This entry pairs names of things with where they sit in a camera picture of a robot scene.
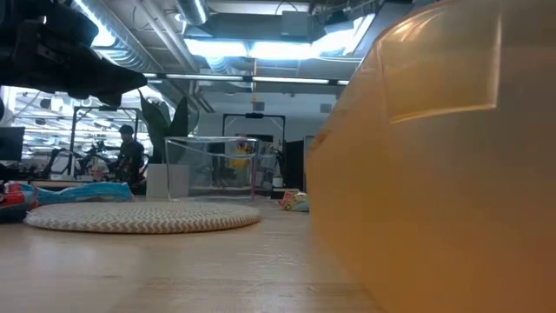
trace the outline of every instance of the wall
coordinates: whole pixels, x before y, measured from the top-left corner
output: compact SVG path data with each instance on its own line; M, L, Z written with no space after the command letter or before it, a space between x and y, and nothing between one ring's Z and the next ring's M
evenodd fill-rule
M221 136L223 113L244 114L252 112L252 94L235 94L227 96L222 93L208 93L205 97L217 113L202 113L199 119L199 136ZM320 113L321 103L334 104L334 95L290 95L258 94L257 101L265 103L263 114L286 116L286 141L303 140L305 136L314 136L328 118ZM228 117L226 119L226 136L236 134L272 135L275 143L281 140L281 119L261 120L245 117Z
M199 119L198 136L221 136L222 135L222 113L204 113ZM286 141L292 142L303 140L305 136L314 136L326 121L328 115L321 117L297 117L286 116ZM281 119L274 118L275 122L281 126ZM260 120L249 120L245 117L228 117L226 119L226 136L236 134L260 134L272 135L275 143L281 139L281 128L274 124L270 118Z

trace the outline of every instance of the white braided mat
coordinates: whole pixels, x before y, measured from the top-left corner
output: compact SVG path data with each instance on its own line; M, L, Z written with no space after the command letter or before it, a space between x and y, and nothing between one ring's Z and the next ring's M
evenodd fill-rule
M25 222L50 230L170 234L231 229L259 218L255 208L226 203L67 203L34 209Z

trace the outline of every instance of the orange plastic container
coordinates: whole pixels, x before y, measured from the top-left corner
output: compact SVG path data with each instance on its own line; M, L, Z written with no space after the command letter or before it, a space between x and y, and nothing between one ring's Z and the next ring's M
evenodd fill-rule
M415 12L314 140L314 230L386 312L556 312L555 117L556 2Z

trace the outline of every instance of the computer monitor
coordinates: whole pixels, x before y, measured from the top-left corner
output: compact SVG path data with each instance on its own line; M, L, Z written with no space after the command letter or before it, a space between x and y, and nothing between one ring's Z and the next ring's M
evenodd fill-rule
M0 161L21 162L24 127L0 127Z

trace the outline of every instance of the wooden table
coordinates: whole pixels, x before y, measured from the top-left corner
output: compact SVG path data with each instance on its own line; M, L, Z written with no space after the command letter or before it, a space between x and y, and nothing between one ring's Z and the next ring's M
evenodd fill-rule
M307 214L257 206L258 224L197 234L0 225L0 311L378 311L311 236Z

